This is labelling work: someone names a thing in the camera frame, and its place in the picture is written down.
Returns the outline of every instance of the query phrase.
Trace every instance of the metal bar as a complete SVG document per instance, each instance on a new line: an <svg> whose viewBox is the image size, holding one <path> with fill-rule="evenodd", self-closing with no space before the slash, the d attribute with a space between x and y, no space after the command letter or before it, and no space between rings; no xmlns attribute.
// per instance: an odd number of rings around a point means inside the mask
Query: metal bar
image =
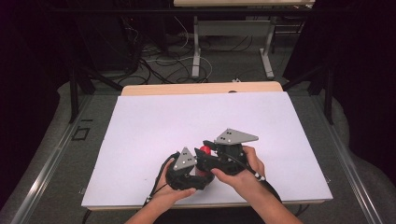
<svg viewBox="0 0 396 224"><path fill-rule="evenodd" d="M356 199L358 200L359 204L361 205L361 210L363 214L366 216L367 221L370 224L382 224L382 219L379 216L378 212L375 209L375 206L370 199L370 195L368 194L366 188L364 187L361 178L359 177L358 172L356 171L355 163L353 162L352 158L347 151L347 148L342 143L340 137L335 130L335 127L327 121L327 118L323 114L323 107L322 102L319 99L319 96L312 96L315 108L317 109L320 118L322 119L323 123L326 125L332 140L335 144L336 151L335 154L338 156L338 160L341 163L341 166L344 169L346 174L346 178L349 181L350 186L352 187L353 191L355 192Z"/></svg>
<svg viewBox="0 0 396 224"><path fill-rule="evenodd" d="M151 16L345 16L351 14L349 8L240 8L240 7L199 7L199 8L56 8L48 7L48 11L56 14L74 15L130 15L140 17Z"/></svg>
<svg viewBox="0 0 396 224"><path fill-rule="evenodd" d="M18 209L17 214L12 219L11 224L24 224L28 223L30 216L35 211L35 206L40 200L44 190L47 188L52 175L55 173L56 168L58 167L59 162L62 159L62 155L66 150L66 146L69 143L69 139L72 133L78 126L78 119L83 114L83 111L88 107L88 104L91 102L92 96L85 96L81 102L81 113L77 116L77 119L74 123L71 123L67 126L64 131L64 135L60 140L58 146L52 151L47 159L46 163L43 166L40 174L38 175L35 183L30 188L26 198L23 200L20 208Z"/></svg>

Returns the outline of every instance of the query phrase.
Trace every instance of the white object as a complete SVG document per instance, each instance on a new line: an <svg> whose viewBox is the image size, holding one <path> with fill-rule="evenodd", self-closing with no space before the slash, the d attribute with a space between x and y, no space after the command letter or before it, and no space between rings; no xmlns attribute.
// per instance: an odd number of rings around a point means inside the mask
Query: white object
<svg viewBox="0 0 396 224"><path fill-rule="evenodd" d="M82 201L91 210L141 207L161 165L232 127L259 137L266 178L283 203L321 203L332 194L286 92L120 96ZM216 178L176 207L244 205Z"/></svg>

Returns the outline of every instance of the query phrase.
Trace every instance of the dark background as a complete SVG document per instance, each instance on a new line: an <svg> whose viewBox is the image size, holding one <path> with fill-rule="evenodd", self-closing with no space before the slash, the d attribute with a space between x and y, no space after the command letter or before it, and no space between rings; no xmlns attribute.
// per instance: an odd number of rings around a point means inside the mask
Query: dark background
<svg viewBox="0 0 396 224"><path fill-rule="evenodd" d="M395 184L396 28L392 19L396 9L385 1L356 2L364 4L358 4L361 7L354 8L353 15L308 19L284 76L294 80L329 55L335 55L334 96L349 122L349 147L380 168ZM56 7L67 6L63 0L51 3ZM352 6L351 3L354 1L318 0L315 8ZM56 90L68 81L70 63L64 57L65 45L59 36L67 35L73 46L71 53L92 68L97 55L85 44L81 26L59 18L55 22L59 27L54 29L54 21L46 19L34 0L2 1L0 8L3 206L52 120L59 102ZM320 78L310 79L321 85Z"/></svg>

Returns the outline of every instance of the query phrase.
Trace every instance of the forearm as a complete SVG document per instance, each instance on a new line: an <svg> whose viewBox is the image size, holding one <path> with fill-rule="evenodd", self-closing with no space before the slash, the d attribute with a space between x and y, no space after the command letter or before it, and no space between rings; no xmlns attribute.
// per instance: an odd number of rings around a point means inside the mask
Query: forearm
<svg viewBox="0 0 396 224"><path fill-rule="evenodd" d="M140 209L127 222L125 222L125 224L151 224L162 213L162 211L156 209L153 203L148 203L148 205Z"/></svg>

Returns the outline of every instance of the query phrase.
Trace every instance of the white surface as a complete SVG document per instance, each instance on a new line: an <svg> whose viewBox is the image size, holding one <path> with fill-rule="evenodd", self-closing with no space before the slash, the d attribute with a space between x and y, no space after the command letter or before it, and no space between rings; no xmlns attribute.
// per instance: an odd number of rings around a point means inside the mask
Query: white surface
<svg viewBox="0 0 396 224"><path fill-rule="evenodd" d="M259 136L255 147L267 180L284 203L332 199L289 96L285 92L120 96L84 195L85 207L136 207L149 195L163 162L200 147L226 128ZM215 180L177 204L245 201Z"/></svg>

